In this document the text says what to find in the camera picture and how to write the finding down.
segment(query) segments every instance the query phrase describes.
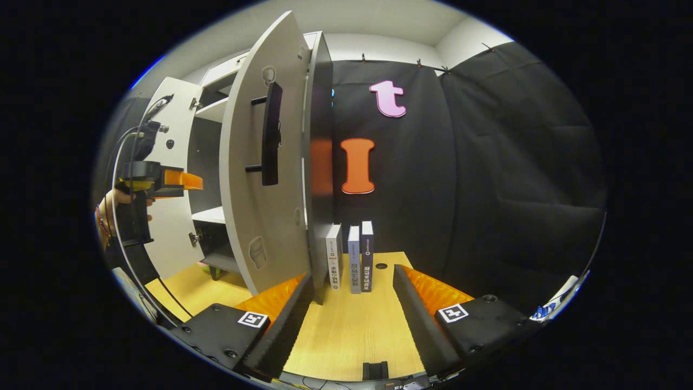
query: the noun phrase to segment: cabinet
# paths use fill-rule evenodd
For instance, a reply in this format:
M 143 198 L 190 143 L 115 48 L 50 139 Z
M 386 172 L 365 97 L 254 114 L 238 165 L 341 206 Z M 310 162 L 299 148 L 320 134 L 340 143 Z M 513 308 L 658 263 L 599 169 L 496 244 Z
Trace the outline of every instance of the cabinet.
M 251 102 L 267 96 L 271 82 L 281 87 L 272 103 L 281 133 L 278 183 L 263 185 L 263 174 L 246 166 L 261 164 L 267 153 L 270 99 Z M 157 138 L 161 153 L 148 159 L 202 176 L 204 190 L 150 208 L 155 241 L 146 250 L 161 277 L 203 261 L 239 272 L 253 295 L 307 271 L 321 289 L 324 235 L 333 223 L 331 88 L 322 33 L 300 33 L 291 11 L 247 53 L 211 68 L 200 85 L 163 81 L 151 103 L 175 94 L 156 118 L 170 131 Z M 171 137 L 175 146 L 167 149 Z

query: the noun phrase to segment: ceiling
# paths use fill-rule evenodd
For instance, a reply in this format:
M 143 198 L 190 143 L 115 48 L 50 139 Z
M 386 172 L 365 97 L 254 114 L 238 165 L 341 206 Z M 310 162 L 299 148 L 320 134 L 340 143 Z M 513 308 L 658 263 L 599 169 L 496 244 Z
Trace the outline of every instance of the ceiling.
M 468 17 L 433 0 L 267 0 L 228 15 L 181 42 L 152 73 L 183 77 L 229 54 L 249 49 L 287 10 L 294 12 L 304 33 L 384 35 L 428 46 L 435 46 Z M 156 88 L 155 80 L 161 78 L 149 79 L 152 85 L 146 89 Z M 139 87 L 148 84 L 147 80 L 142 81 Z

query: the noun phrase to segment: cabinet shelf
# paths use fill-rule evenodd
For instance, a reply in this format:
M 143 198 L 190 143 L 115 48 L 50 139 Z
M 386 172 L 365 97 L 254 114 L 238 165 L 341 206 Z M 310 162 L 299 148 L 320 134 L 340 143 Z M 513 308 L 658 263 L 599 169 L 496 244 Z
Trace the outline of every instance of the cabinet shelf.
M 222 208 L 222 206 L 201 212 L 196 212 L 195 214 L 193 214 L 193 220 L 226 224 L 226 220 L 224 219 L 224 209 Z
M 224 119 L 224 111 L 226 110 L 226 103 L 228 103 L 228 101 L 229 98 L 226 97 L 207 107 L 199 109 L 195 113 L 195 118 L 203 118 L 221 123 Z
M 205 256 L 202 262 L 223 271 L 240 273 L 236 258 L 228 256 L 225 253 L 210 253 L 208 256 Z

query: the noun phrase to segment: clip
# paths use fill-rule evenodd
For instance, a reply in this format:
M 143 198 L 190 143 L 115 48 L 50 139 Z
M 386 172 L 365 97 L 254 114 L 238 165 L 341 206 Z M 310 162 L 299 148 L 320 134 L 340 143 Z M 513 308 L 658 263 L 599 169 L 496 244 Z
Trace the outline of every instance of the clip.
M 483 44 L 484 46 L 488 47 L 489 50 L 491 51 L 491 53 L 495 53 L 495 50 L 493 50 L 491 47 L 489 47 L 489 45 L 487 45 L 487 44 L 485 44 L 485 43 L 483 43 L 483 42 L 481 42 L 481 44 Z

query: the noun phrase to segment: pink letter t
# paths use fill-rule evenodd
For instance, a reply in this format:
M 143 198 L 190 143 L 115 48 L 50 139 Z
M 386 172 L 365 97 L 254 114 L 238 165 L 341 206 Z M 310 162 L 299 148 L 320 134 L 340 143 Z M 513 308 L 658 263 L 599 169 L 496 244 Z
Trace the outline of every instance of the pink letter t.
M 394 96 L 402 95 L 404 91 L 402 88 L 395 87 L 390 80 L 373 84 L 369 90 L 376 93 L 378 110 L 386 117 L 399 118 L 407 112 L 404 106 L 399 106 L 394 101 Z

